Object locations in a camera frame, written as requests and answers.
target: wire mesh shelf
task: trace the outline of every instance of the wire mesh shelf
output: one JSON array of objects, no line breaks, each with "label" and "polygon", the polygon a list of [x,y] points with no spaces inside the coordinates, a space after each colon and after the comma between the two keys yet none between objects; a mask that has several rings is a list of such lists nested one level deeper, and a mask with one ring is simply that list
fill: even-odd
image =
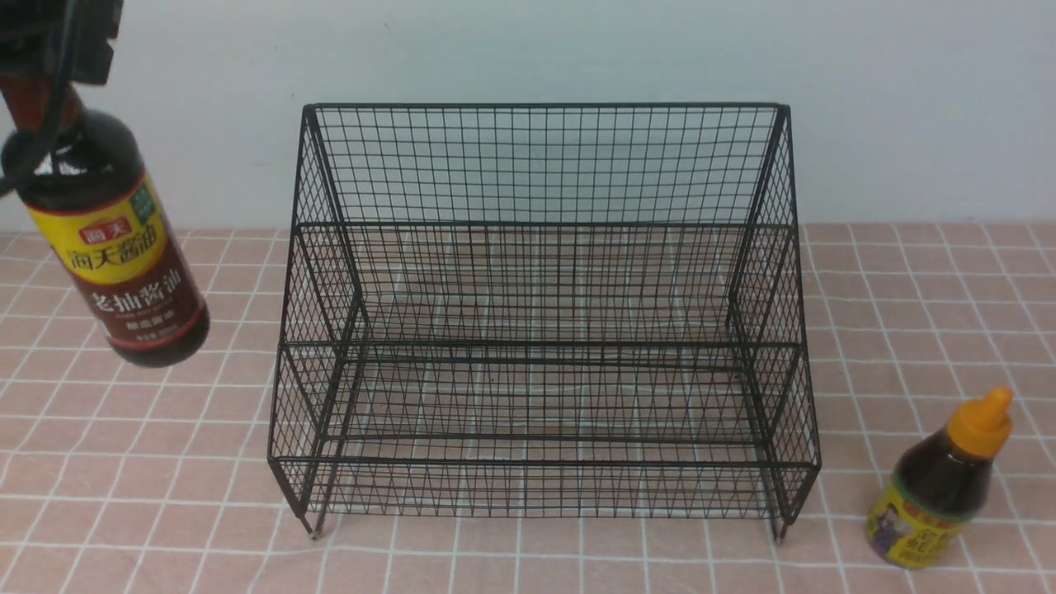
[{"label": "wire mesh shelf", "polygon": [[307,106],[268,460],[314,535],[364,513],[784,538],[821,469],[788,107]]}]

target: yellow label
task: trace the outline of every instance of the yellow label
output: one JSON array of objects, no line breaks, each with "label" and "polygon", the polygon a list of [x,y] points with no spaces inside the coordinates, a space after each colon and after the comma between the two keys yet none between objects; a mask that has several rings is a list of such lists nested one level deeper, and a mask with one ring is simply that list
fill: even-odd
[{"label": "yellow label", "polygon": [[30,209],[65,267],[95,284],[135,278],[161,258],[168,233],[149,177],[131,193],[90,211]]},{"label": "yellow label", "polygon": [[869,543],[882,557],[908,569],[934,564],[968,519],[939,518],[903,497],[891,484],[869,513]]}]

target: black cable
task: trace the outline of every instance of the black cable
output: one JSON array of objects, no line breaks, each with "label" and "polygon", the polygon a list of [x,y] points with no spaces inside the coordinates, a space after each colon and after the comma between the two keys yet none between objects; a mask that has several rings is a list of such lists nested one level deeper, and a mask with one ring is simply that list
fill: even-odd
[{"label": "black cable", "polygon": [[77,61],[77,44],[80,39],[80,1],[67,0],[65,13],[62,16],[62,37],[59,43],[59,63],[55,69],[55,77],[51,96],[44,111],[44,122],[40,130],[25,149],[25,156],[0,178],[0,197],[16,189],[36,171],[40,162],[48,156],[55,146],[62,126],[65,112],[65,99],[70,91],[70,80],[73,77],[74,64]]}]

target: bottle label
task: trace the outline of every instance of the bottle label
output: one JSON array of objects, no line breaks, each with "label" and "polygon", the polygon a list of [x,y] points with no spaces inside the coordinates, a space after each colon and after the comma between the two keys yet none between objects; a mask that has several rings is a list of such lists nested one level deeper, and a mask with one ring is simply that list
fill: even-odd
[{"label": "bottle label", "polygon": [[108,339],[149,350],[182,337],[205,303],[188,274],[154,185],[97,208],[30,216],[62,261]]},{"label": "bottle label", "polygon": [[889,562],[908,569],[934,564],[972,520],[935,514],[916,504],[897,480],[869,513],[869,543]]}]

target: soy sauce bottle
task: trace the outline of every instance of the soy sauce bottle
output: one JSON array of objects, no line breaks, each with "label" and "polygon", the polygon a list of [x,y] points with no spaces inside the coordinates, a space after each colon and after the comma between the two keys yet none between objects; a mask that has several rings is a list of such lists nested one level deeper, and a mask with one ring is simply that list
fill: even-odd
[{"label": "soy sauce bottle", "polygon": [[[10,170],[44,119],[48,76],[2,76],[16,130],[0,165]],[[209,310],[147,174],[132,132],[84,109],[68,91],[62,130],[35,174],[18,189],[110,346],[142,367],[194,354],[209,334]]]},{"label": "soy sauce bottle", "polygon": [[946,426],[909,448],[869,513],[873,551],[905,569],[938,561],[986,503],[994,457],[1012,432],[1012,391],[968,401]]}]

